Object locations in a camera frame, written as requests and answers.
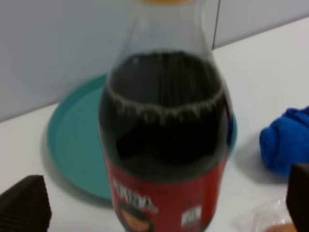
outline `white table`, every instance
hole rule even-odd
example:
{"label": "white table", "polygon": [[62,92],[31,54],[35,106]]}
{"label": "white table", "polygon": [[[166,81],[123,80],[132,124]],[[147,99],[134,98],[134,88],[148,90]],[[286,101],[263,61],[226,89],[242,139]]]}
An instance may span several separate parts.
{"label": "white table", "polygon": [[[208,232],[234,231],[231,223],[238,215],[286,194],[286,180],[260,161],[258,136],[287,107],[309,104],[308,41],[309,18],[214,51],[231,92],[239,137]],[[55,108],[0,124],[0,192],[26,175],[43,174],[53,210],[50,232],[122,232],[114,212],[69,184],[49,159],[44,135]]]}

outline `blue towel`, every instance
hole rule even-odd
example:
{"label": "blue towel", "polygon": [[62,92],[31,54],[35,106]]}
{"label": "blue towel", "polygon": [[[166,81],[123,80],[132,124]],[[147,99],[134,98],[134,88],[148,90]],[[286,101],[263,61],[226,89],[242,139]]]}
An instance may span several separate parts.
{"label": "blue towel", "polygon": [[309,163],[309,107],[288,109],[260,134],[264,164],[274,173],[288,176],[293,164]]}

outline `cartoon face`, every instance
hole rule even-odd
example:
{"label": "cartoon face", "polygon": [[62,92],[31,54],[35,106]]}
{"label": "cartoon face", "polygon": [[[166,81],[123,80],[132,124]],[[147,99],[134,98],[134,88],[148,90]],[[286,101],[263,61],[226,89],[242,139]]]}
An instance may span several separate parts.
{"label": "cartoon face", "polygon": [[153,225],[147,215],[131,205],[121,203],[119,207],[121,221],[130,232],[153,232]]}
{"label": "cartoon face", "polygon": [[135,232],[147,232],[150,228],[150,223],[148,221],[143,221],[135,216],[131,215],[125,209],[121,210],[121,214],[124,217],[127,225]]}

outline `round tray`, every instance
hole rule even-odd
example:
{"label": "round tray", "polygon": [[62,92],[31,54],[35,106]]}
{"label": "round tray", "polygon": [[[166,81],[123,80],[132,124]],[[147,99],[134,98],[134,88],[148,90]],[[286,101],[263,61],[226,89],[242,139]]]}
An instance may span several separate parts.
{"label": "round tray", "polygon": [[[53,113],[47,131],[49,154],[60,172],[84,191],[111,201],[98,134],[98,106],[106,76],[73,91]],[[234,117],[233,151],[237,139]]]}

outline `bottle label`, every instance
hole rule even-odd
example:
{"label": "bottle label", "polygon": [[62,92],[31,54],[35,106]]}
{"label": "bottle label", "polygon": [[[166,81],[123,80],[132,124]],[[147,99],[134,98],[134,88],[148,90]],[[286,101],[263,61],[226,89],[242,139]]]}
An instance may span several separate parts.
{"label": "bottle label", "polygon": [[226,159],[196,179],[149,183],[121,171],[105,156],[113,207],[128,232],[201,232],[208,226]]}

